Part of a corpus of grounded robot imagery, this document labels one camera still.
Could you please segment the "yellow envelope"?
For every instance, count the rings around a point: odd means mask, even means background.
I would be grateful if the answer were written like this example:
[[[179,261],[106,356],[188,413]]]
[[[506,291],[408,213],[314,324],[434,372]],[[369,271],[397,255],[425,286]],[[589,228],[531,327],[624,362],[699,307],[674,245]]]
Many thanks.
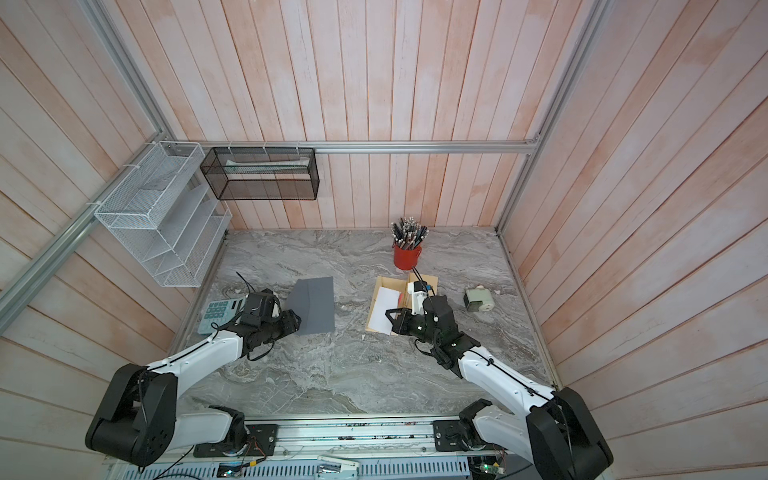
[[[424,291],[428,296],[435,296],[436,295],[436,291],[435,291],[434,285],[432,283],[428,282],[418,272],[415,272],[415,275],[417,277],[417,283],[420,285],[420,290]]]
[[[369,321],[369,318],[370,318],[370,315],[371,315],[371,311],[373,309],[375,295],[377,293],[377,290],[380,287],[387,287],[387,288],[399,291],[400,292],[400,300],[399,300],[398,308],[402,308],[402,307],[404,307],[406,305],[407,282],[405,280],[401,280],[401,279],[393,279],[393,278],[388,278],[388,277],[378,277],[377,280],[376,280],[375,286],[374,286],[373,296],[372,296],[371,305],[370,305],[370,309],[369,309],[369,315],[368,315],[367,323],[366,323],[366,327],[365,327],[365,330],[367,332],[371,332],[371,331],[369,331],[367,329],[367,324],[368,324],[368,321]]]

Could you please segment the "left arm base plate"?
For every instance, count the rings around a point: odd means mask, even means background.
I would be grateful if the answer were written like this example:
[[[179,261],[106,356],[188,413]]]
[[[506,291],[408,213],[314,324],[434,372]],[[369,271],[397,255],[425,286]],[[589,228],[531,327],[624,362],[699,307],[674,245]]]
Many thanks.
[[[277,424],[244,424],[231,430],[221,442],[196,445],[193,456],[195,458],[234,458],[250,455],[269,457],[275,451],[278,429]]]

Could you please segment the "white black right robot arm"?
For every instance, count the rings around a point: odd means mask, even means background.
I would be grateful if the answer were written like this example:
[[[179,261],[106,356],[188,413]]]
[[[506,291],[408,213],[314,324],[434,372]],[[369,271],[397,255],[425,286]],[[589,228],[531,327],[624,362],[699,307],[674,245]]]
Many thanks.
[[[429,345],[427,356],[472,383],[489,399],[463,409],[457,420],[435,427],[442,451],[495,446],[528,461],[543,479],[596,479],[614,455],[583,398],[517,372],[459,330],[444,295],[426,296],[416,309],[389,309],[398,335]]]

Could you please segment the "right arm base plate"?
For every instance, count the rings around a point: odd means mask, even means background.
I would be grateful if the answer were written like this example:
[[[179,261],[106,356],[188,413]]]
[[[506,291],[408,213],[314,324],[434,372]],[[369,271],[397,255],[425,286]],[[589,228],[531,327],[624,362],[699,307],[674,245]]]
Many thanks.
[[[465,420],[436,420],[432,423],[435,449],[438,452],[468,452],[483,450],[483,441],[474,427]]]

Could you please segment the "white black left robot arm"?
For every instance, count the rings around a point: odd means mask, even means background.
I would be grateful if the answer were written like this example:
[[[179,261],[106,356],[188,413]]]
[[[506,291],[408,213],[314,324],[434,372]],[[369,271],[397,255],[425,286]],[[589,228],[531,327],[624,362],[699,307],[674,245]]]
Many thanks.
[[[219,368],[240,359],[259,360],[255,349],[299,331],[301,317],[282,307],[270,289],[251,292],[230,320],[216,324],[198,343],[148,365],[129,363],[113,375],[85,435],[88,449],[137,467],[167,450],[209,444],[226,456],[249,449],[242,412],[211,406],[180,414],[179,398]]]

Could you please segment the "grey paper envelope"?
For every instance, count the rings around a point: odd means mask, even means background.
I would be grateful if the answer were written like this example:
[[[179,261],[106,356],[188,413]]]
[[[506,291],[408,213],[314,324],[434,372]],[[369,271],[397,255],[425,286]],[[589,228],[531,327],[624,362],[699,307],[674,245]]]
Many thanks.
[[[332,277],[301,279],[288,295],[285,306],[300,319],[300,336],[335,330],[334,280]]]

